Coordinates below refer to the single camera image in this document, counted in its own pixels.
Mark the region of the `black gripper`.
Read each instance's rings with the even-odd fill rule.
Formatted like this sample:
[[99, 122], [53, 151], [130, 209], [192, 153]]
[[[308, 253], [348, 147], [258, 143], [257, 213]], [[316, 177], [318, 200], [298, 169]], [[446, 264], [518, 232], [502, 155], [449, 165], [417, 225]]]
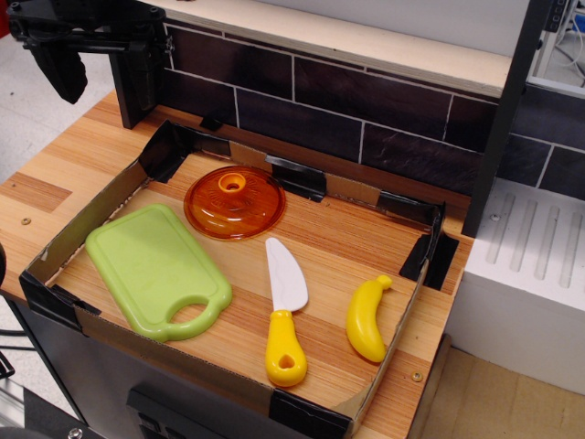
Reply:
[[78, 52], [122, 53], [128, 38], [105, 28], [133, 20], [135, 1], [10, 1], [9, 30], [59, 97], [75, 104], [88, 84]]

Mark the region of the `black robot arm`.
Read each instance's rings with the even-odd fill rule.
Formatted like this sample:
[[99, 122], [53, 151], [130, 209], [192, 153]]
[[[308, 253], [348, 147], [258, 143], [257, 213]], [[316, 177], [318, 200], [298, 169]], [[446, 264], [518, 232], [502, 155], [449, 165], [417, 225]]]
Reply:
[[64, 101], [74, 104], [85, 91], [80, 54], [93, 53], [121, 57], [139, 107], [156, 105], [169, 48], [164, 9], [141, 1], [11, 1], [7, 14], [11, 35]]

